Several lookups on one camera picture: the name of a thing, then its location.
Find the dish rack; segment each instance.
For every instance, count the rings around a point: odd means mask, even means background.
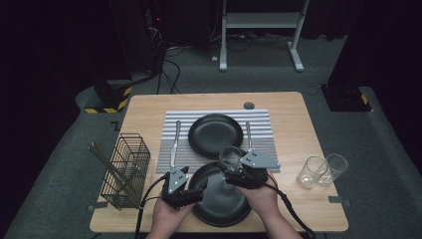
[[[148,147],[138,133],[121,133],[110,159],[118,171],[105,172],[101,196],[118,210],[139,208],[149,160]]]

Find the clear glass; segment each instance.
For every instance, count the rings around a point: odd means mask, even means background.
[[[325,160],[317,156],[312,156],[307,159],[307,162],[305,163],[296,180],[303,188],[311,189],[317,184],[317,181],[325,173]]]
[[[319,179],[318,183],[324,186],[329,186],[344,172],[347,171],[347,160],[336,153],[332,153],[325,158],[327,170],[326,173]]]
[[[223,148],[220,151],[218,160],[224,165],[226,165],[227,170],[237,171],[239,170],[241,163],[240,158],[242,157],[242,152],[238,147],[228,146]]]

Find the human hand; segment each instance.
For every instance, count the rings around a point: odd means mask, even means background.
[[[272,180],[273,173],[267,169],[269,178],[267,184],[277,187],[276,180]],[[246,189],[238,187],[245,194],[249,205],[258,213],[263,220],[267,230],[267,235],[271,239],[301,239],[302,236],[280,213],[278,204],[278,193],[267,187],[262,186],[257,189]]]
[[[161,200],[161,198],[157,199],[152,214],[152,227],[146,238],[170,238],[194,206],[195,204],[189,204],[180,208],[180,210],[176,210]]]
[[[273,173],[270,169],[267,169],[267,172],[269,174],[269,178],[266,183],[276,187],[277,185],[275,184],[275,181],[270,178],[274,178]],[[273,189],[266,186],[256,189],[238,187],[238,189],[246,196],[251,208],[261,217],[270,212],[279,211],[278,194]]]

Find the carpeted floor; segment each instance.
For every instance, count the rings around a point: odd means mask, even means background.
[[[301,39],[298,51],[305,66],[303,73],[295,71],[286,40],[258,39],[250,48],[249,43],[230,42],[225,73],[219,71],[218,61],[212,61],[219,57],[217,47],[168,50],[165,59],[171,62],[164,62],[163,70],[174,81],[178,70],[173,63],[178,66],[180,77],[174,91],[181,94],[302,93],[323,152],[340,153],[349,161],[347,173],[335,182],[338,194],[350,201],[343,206],[349,228],[320,233],[318,238],[420,238],[422,180],[376,94],[361,88],[373,112],[334,113],[319,89],[319,84],[327,83],[344,39]],[[134,86],[130,96],[156,94],[157,90],[155,78]],[[170,94],[170,90],[171,83],[162,77],[159,93]],[[110,154],[118,136],[114,122],[118,128],[125,111],[84,113],[92,93],[93,89],[86,89],[76,98],[82,110],[79,118],[58,143],[5,238],[133,238],[133,233],[100,235],[90,230],[92,212],[87,208],[97,201],[105,169],[88,151],[88,145],[95,141]]]

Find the table leg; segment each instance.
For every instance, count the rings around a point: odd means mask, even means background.
[[[227,71],[227,46],[226,46],[226,0],[223,0],[223,12],[221,21],[221,49],[220,49],[220,71]]]
[[[292,55],[292,60],[295,63],[295,68],[297,72],[304,71],[304,65],[302,64],[301,58],[299,57],[298,50],[296,49],[296,47],[298,45],[299,37],[301,36],[302,27],[304,26],[305,17],[307,16],[307,10],[308,10],[309,4],[310,4],[310,0],[305,0],[304,6],[301,11],[301,15],[298,19],[298,25],[295,30],[293,42],[288,42],[289,51]]]

